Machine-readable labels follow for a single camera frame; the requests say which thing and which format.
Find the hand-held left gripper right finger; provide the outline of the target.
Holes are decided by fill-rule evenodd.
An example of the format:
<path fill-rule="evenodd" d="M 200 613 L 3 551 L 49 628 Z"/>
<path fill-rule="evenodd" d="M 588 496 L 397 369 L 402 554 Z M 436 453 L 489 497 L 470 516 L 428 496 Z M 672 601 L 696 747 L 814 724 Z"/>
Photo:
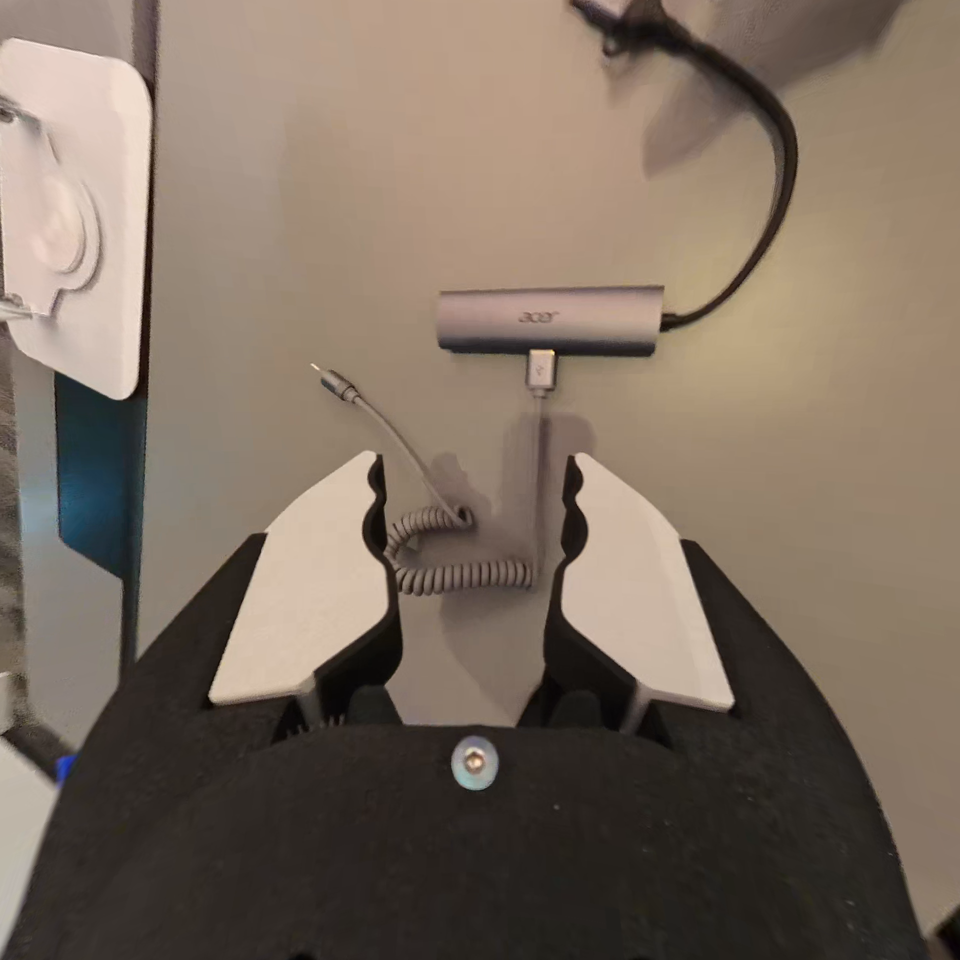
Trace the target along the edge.
<path fill-rule="evenodd" d="M 562 557 L 543 635 L 547 679 L 602 714 L 654 703 L 735 705 L 682 538 L 642 494 L 587 453 L 568 458 Z"/>

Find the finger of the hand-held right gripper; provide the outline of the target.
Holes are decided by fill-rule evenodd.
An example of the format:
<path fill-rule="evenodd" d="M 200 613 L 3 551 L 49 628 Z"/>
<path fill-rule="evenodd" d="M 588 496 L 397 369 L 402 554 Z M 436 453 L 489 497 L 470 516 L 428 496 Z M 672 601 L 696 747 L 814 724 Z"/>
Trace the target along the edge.
<path fill-rule="evenodd" d="M 787 87 L 870 53 L 903 1 L 722 1 L 706 42 L 768 87 Z"/>

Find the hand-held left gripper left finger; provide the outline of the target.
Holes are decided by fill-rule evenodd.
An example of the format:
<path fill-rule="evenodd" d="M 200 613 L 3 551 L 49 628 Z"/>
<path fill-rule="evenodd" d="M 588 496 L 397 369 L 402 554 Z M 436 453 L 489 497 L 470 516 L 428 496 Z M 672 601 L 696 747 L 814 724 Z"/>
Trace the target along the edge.
<path fill-rule="evenodd" d="M 208 691 L 218 707 L 317 692 L 387 641 L 384 684 L 402 656 L 399 600 L 385 556 L 382 457 L 366 450 L 307 488 L 272 521 Z"/>

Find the grey USB hub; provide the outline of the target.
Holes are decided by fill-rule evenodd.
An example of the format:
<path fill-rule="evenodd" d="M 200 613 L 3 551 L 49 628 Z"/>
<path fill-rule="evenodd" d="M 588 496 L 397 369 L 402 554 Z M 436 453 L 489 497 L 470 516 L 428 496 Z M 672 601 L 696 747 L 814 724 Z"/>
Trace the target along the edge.
<path fill-rule="evenodd" d="M 452 354 L 646 357 L 660 336 L 696 325 L 733 298 L 778 237 L 793 198 L 799 140 L 792 117 L 755 74 L 702 40 L 663 2 L 629 2 L 615 12 L 601 2 L 571 2 L 602 37 L 606 57 L 655 49 L 688 60 L 729 85 L 768 128 L 778 162 L 771 209 L 743 266 L 718 294 L 685 313 L 667 312 L 662 286 L 559 287 L 446 291 L 438 295 L 438 346 Z"/>

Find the grey desk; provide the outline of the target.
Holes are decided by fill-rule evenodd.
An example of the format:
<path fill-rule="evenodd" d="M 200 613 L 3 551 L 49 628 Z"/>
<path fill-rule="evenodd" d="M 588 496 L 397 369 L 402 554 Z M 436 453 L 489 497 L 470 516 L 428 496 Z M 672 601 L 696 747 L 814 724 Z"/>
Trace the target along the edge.
<path fill-rule="evenodd" d="M 439 294 L 661 286 L 760 238 L 779 162 L 721 79 L 567 2 L 162 2 L 138 662 L 38 862 L 31 958 L 925 958 L 958 907 L 958 2 L 772 86 L 772 249 L 649 358 L 560 355 L 535 590 L 399 596 L 402 660 L 303 729 L 209 691 L 265 530 L 362 451 L 339 369 L 529 555 L 519 356 Z M 674 526 L 728 713 L 546 677 L 570 456 Z"/>

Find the white stand with wooden board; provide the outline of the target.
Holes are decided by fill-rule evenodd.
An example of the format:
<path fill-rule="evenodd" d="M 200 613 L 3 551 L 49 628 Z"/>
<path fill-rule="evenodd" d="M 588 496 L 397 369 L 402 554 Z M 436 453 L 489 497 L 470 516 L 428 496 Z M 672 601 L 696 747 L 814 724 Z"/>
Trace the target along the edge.
<path fill-rule="evenodd" d="M 153 104 L 121 59 L 1 50 L 2 323 L 20 352 L 120 402 L 137 389 Z"/>

